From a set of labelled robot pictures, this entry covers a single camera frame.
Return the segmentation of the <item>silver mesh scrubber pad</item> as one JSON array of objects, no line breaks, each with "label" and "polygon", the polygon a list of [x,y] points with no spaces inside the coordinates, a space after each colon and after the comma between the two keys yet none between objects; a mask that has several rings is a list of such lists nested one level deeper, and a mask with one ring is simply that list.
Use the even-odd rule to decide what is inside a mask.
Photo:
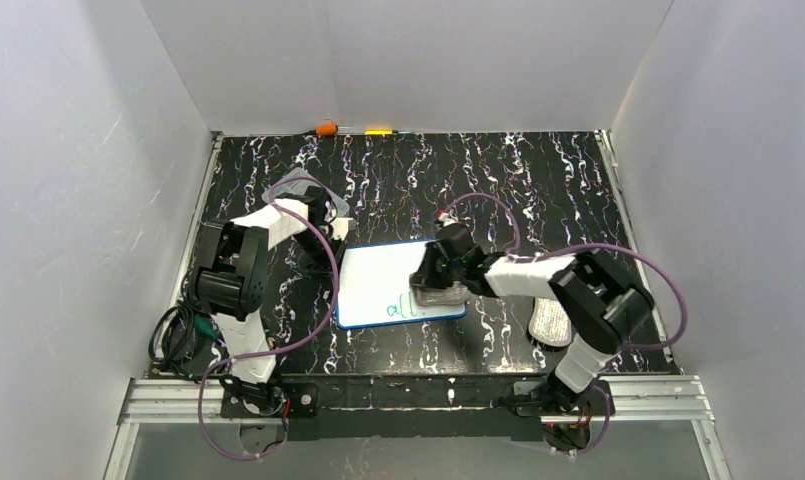
[{"label": "silver mesh scrubber pad", "polygon": [[448,288],[432,288],[425,284],[426,277],[418,273],[409,276],[409,286],[414,301],[421,307],[457,306],[470,297],[469,290],[459,282]]}]

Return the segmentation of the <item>blue framed whiteboard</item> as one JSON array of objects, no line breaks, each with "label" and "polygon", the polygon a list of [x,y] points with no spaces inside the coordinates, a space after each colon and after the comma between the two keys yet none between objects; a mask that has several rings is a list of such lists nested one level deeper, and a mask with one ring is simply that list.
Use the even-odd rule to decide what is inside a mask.
[{"label": "blue framed whiteboard", "polygon": [[340,271],[338,327],[354,330],[465,316],[464,303],[425,307],[414,299],[409,275],[420,265],[425,250],[424,240],[347,250]]}]

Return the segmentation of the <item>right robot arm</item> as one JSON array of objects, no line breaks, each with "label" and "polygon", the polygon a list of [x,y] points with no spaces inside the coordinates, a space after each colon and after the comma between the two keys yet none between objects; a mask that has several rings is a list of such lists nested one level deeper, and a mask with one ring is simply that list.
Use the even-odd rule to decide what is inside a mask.
[{"label": "right robot arm", "polygon": [[574,337],[548,375],[545,392],[574,401],[655,308],[640,279],[613,258],[617,250],[587,244],[537,258],[485,252],[467,226],[450,223],[426,243],[409,285],[421,306],[463,303],[469,296],[556,301]]}]

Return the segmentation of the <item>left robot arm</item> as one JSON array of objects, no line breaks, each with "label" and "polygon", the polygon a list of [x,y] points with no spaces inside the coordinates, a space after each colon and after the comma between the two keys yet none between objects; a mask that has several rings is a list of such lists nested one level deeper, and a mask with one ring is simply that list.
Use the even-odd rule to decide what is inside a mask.
[{"label": "left robot arm", "polygon": [[330,273],[340,265],[355,221],[349,209],[321,186],[286,192],[260,210],[200,228],[188,280],[190,297],[212,316],[233,358],[230,376],[241,382],[268,382],[276,359],[260,309],[270,277],[270,255],[295,241],[309,265]]}]

